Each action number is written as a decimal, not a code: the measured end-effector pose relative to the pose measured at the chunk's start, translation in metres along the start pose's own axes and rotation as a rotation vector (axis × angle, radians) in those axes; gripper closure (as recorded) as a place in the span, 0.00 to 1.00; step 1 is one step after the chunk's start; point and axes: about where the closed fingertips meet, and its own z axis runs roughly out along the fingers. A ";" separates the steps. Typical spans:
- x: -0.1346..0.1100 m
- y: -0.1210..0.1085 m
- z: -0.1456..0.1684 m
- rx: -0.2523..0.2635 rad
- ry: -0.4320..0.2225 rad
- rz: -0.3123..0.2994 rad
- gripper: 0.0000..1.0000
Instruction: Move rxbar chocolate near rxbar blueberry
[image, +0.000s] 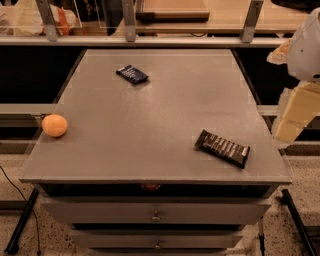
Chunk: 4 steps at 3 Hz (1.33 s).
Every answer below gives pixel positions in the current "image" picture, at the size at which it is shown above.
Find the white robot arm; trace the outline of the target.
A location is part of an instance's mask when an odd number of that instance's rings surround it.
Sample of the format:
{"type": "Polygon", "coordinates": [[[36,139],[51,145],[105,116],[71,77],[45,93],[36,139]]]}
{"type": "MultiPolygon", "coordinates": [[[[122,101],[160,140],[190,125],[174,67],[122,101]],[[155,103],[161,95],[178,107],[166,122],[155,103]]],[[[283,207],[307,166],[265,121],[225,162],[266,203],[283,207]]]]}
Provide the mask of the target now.
{"type": "Polygon", "coordinates": [[[314,9],[267,61],[286,64],[289,75],[299,80],[296,87],[281,93],[271,129],[273,145],[284,149],[320,113],[320,8],[314,9]]]}

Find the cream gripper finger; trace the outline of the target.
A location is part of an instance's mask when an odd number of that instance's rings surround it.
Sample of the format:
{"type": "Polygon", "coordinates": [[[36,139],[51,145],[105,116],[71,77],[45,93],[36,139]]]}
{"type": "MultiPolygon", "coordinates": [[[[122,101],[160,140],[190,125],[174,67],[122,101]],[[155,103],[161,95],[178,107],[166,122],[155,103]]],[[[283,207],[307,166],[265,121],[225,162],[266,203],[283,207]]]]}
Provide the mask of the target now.
{"type": "Polygon", "coordinates": [[[278,149],[287,148],[319,113],[319,82],[300,81],[293,89],[285,88],[271,128],[272,145],[278,149]]]}
{"type": "Polygon", "coordinates": [[[282,43],[268,55],[267,61],[276,65],[286,64],[289,45],[290,41],[282,43]]]}

